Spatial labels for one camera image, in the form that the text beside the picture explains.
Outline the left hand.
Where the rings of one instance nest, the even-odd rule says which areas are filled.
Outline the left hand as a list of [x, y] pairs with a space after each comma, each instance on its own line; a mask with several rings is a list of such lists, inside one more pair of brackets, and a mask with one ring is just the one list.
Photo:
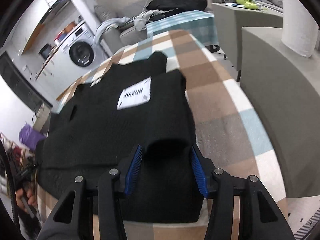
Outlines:
[[27, 209], [25, 208], [25, 205], [22, 202], [23, 197], [26, 199], [28, 205], [31, 205], [33, 207], [37, 205], [37, 200], [32, 189], [28, 188], [27, 191], [24, 191], [24, 189], [19, 189], [16, 191], [15, 194], [17, 206], [24, 212], [27, 212]]

